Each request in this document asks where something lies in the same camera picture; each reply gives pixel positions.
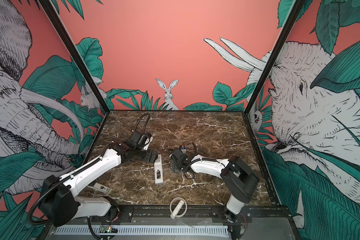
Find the white remote control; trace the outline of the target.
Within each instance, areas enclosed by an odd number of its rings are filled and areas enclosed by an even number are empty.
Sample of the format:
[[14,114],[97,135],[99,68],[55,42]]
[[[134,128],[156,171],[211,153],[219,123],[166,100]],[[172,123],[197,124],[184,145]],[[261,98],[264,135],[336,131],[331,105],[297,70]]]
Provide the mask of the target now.
[[154,162],[154,168],[155,168],[155,184],[162,184],[164,182],[162,155],[158,155],[158,158]]

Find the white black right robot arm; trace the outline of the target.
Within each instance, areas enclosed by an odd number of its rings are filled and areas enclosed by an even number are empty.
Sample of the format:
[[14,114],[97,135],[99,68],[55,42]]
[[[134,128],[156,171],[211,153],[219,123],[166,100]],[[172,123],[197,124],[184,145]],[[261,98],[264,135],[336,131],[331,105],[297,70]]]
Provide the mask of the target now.
[[220,178],[228,188],[231,196],[225,206],[225,218],[235,223],[242,208],[247,205],[260,182],[258,175],[244,160],[234,156],[230,159],[204,157],[194,151],[187,154],[180,148],[168,149],[172,159],[171,169],[186,177],[195,174],[207,174]]

